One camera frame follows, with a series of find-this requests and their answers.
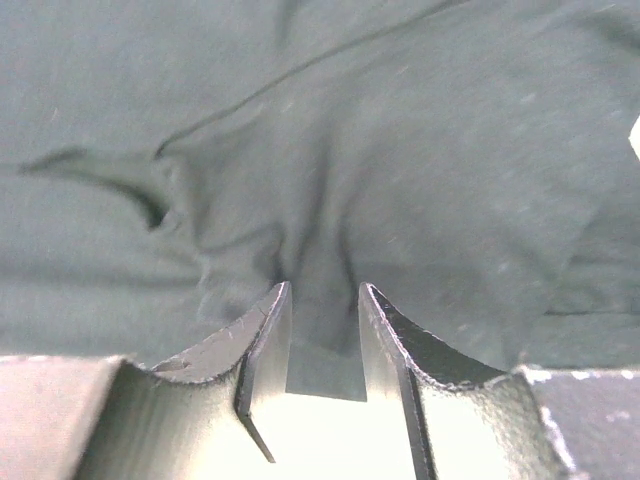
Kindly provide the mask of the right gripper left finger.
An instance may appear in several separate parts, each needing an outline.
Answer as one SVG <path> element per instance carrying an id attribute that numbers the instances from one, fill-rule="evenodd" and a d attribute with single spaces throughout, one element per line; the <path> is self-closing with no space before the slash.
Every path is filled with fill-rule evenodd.
<path id="1" fill-rule="evenodd" d="M 292 292 L 145 368 L 122 356 L 5 356 L 5 479 L 257 479 L 278 452 Z"/>

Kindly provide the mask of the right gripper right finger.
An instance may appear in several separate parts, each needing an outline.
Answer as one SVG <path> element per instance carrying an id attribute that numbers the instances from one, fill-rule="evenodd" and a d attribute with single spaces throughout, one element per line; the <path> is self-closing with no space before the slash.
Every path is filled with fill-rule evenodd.
<path id="1" fill-rule="evenodd" d="M 375 438 L 399 479 L 635 479 L 639 373 L 504 372 L 404 316 L 374 285 L 358 294 Z"/>

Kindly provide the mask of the black t shirt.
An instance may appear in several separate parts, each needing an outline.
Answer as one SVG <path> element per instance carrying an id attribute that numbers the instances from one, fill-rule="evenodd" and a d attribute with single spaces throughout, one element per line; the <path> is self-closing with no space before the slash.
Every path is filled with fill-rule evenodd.
<path id="1" fill-rule="evenodd" d="M 639 361 L 635 1 L 5 1 L 1 350 L 152 365 L 293 289 L 364 394 L 361 283 L 500 369 Z"/>

